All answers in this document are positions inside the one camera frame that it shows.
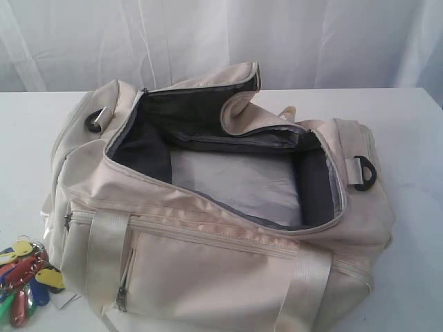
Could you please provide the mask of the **colourful key tag bunch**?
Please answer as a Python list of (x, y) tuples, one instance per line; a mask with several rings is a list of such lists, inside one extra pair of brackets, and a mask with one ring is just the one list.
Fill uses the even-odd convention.
[(51, 295), (65, 290), (63, 276), (44, 245), (19, 237), (1, 251), (1, 328), (20, 328)]

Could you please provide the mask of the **cream duffel bag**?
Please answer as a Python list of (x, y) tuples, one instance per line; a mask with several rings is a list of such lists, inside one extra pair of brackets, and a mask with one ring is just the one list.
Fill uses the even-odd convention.
[[(67, 118), (43, 206), (50, 262), (112, 331), (326, 331), (372, 288), (394, 216), (372, 132), (252, 101), (255, 62), (159, 90), (114, 80)], [(172, 150), (291, 158), (302, 225), (172, 183)]]

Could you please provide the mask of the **white backdrop curtain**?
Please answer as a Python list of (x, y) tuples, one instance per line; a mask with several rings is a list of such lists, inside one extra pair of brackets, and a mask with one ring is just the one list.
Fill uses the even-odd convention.
[(266, 89), (442, 98), (441, 1), (2, 1), (1, 90), (163, 88), (257, 61)]

